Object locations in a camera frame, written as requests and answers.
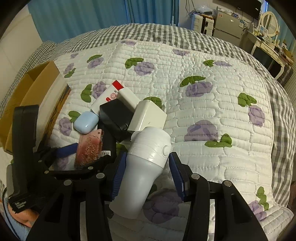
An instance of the metal bolt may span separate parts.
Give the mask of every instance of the metal bolt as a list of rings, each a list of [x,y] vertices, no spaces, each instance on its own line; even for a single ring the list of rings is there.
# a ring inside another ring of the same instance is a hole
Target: metal bolt
[[[71,185],[72,181],[70,179],[64,181],[65,186]]]
[[[226,186],[226,187],[230,187],[231,185],[232,185],[232,183],[231,183],[231,181],[225,181],[224,182],[224,185]]]
[[[198,175],[197,173],[193,173],[191,174],[191,177],[195,180],[198,180],[200,178],[200,175]]]
[[[104,176],[105,176],[105,174],[104,173],[98,173],[97,175],[96,175],[96,178],[104,178]]]

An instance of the blue curtain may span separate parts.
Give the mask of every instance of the blue curtain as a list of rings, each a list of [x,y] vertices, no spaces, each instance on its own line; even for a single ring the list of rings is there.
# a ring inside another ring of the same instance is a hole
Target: blue curtain
[[[267,10],[273,12],[276,16],[276,19],[278,20],[280,26],[280,33],[278,36],[278,39],[280,40],[280,45],[283,43],[284,40],[286,40],[287,49],[291,51],[295,42],[293,34],[286,25],[285,21],[281,18],[278,12],[272,6],[270,6],[270,4],[268,4]]]
[[[179,0],[125,0],[131,23],[159,23],[178,26]]]
[[[129,23],[125,0],[31,0],[28,8],[42,41]]]

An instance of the oval mirror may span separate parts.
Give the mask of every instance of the oval mirror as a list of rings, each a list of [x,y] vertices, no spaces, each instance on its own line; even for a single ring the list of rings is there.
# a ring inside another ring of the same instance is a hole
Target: oval mirror
[[[276,32],[279,30],[278,21],[273,12],[265,12],[261,15],[259,24],[267,29],[267,36],[273,37],[276,35]]]

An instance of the television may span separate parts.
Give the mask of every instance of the television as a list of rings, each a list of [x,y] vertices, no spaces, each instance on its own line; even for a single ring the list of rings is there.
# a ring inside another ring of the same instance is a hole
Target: television
[[[238,10],[245,12],[250,15],[254,19],[259,20],[260,10],[261,10],[261,2],[258,0],[221,0],[222,2],[228,3]]]

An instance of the light blue earbuds case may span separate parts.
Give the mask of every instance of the light blue earbuds case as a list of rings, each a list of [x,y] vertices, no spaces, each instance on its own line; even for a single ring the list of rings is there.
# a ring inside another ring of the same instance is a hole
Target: light blue earbuds case
[[[91,112],[83,112],[74,122],[74,128],[82,134],[87,134],[97,125],[99,117]]]

